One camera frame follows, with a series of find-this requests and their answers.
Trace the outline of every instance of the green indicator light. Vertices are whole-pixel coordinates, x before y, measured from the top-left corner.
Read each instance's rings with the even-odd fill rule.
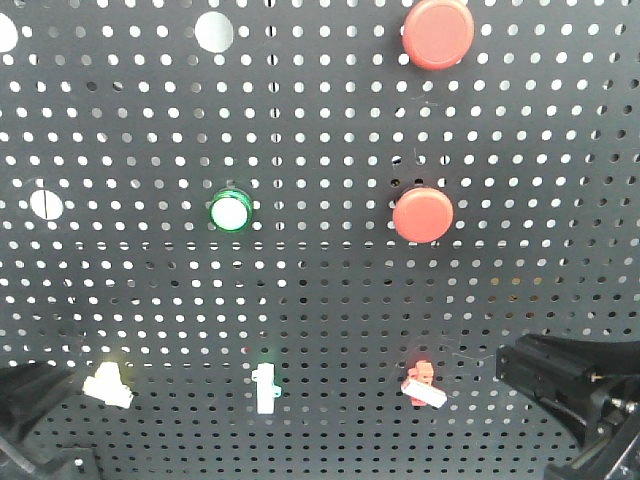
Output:
[[[237,188],[225,188],[213,196],[209,217],[224,232],[238,232],[251,222],[253,202]]]

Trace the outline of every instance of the dark gray pegboard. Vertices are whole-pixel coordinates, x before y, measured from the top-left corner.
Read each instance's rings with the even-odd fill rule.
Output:
[[[117,360],[137,394],[73,397],[36,443],[93,445],[105,480],[533,479],[574,455],[493,355],[637,339],[640,2],[472,0],[443,72],[402,54],[410,1],[209,3],[0,3],[2,364]],[[212,10],[218,55],[193,34]],[[238,235],[207,220],[227,180],[259,202]],[[437,245],[389,225],[416,182],[456,204]],[[421,356],[439,411],[399,394]]]

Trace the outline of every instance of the red button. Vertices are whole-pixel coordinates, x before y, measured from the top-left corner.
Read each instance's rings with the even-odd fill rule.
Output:
[[[409,190],[393,210],[393,223],[398,235],[410,242],[433,242],[449,230],[452,222],[451,200],[433,188]]]
[[[423,0],[407,15],[402,43],[413,63],[442,70],[465,56],[473,33],[473,16],[458,0]]]

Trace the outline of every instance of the white circular hole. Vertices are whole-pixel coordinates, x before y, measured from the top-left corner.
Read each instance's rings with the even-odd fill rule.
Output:
[[[43,220],[57,220],[62,216],[64,205],[58,195],[49,190],[36,190],[29,199],[33,213]]]
[[[203,13],[195,27],[196,40],[211,53],[222,53],[233,43],[233,25],[218,12]]]
[[[0,13],[0,52],[9,52],[18,44],[18,29],[4,13]]]

